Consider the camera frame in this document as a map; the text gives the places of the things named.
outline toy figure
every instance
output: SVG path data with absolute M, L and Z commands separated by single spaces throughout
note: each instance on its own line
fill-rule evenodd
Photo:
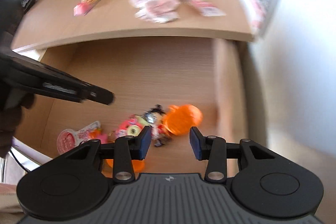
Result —
M 161 105 L 156 105 L 154 108 L 143 114 L 144 119 L 152 127 L 152 139 L 156 140 L 155 147 L 162 146 L 171 141 L 168 131 L 162 124 L 163 117 L 166 113 L 162 110 Z

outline wooden desk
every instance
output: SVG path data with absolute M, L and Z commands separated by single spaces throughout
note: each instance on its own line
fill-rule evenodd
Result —
M 227 15 L 206 18 L 181 5 L 181 19 L 159 24 L 135 18 L 137 10 L 128 0 L 102 0 L 82 17 L 73 16 L 79 0 L 39 0 L 20 25 L 13 48 L 48 48 L 42 62 L 113 91 L 116 100 L 105 106 L 37 96 L 17 138 L 55 157 L 62 130 L 99 120 L 109 133 L 129 115 L 155 104 L 166 109 L 193 104 L 204 114 L 199 127 L 204 135 L 228 142 L 244 138 L 240 64 L 235 44 L 225 39 L 250 41 L 251 31 L 238 0 L 209 1 Z M 204 173 L 205 165 L 194 159 L 186 135 L 166 147 L 151 147 L 145 171 Z
M 207 0 L 223 17 L 203 17 L 184 4 L 180 19 L 159 24 L 134 16 L 129 0 L 101 0 L 87 15 L 74 17 L 80 0 L 38 0 L 26 14 L 12 48 L 18 52 L 70 43 L 119 37 L 180 36 L 252 41 L 253 36 L 239 0 Z

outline desk surface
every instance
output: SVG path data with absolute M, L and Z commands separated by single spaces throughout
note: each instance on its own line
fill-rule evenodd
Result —
M 135 18 L 129 0 L 101 0 L 87 15 L 74 17 L 80 0 L 38 0 L 25 15 L 12 48 L 18 52 L 117 37 L 181 36 L 251 41 L 253 36 L 239 0 L 207 0 L 226 16 L 203 17 L 192 7 L 177 9 L 180 19 L 152 23 Z

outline metal screw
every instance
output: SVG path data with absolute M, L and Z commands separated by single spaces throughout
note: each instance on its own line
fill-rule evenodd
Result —
M 221 180 L 224 178 L 224 174 L 221 172 L 213 171 L 208 174 L 208 178 L 211 180 Z
M 129 180 L 132 175 L 129 172 L 119 172 L 115 175 L 118 180 Z

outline cable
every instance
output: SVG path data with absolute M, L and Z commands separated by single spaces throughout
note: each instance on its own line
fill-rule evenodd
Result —
M 13 158 L 14 158 L 14 160 L 18 163 L 18 165 L 20 165 L 20 167 L 23 169 L 23 170 L 25 170 L 27 173 L 29 173 L 30 172 L 30 170 L 28 170 L 26 167 L 24 167 L 19 161 L 18 161 L 18 159 L 14 156 L 14 153 L 13 153 L 13 151 L 12 150 L 10 150 L 9 151 L 11 154 L 12 154 L 12 156 L 13 156 Z
M 4 157 L 4 159 L 3 159 L 3 169 L 2 169 L 1 182 L 4 182 L 4 179 L 5 179 L 5 166 L 6 166 L 6 157 Z

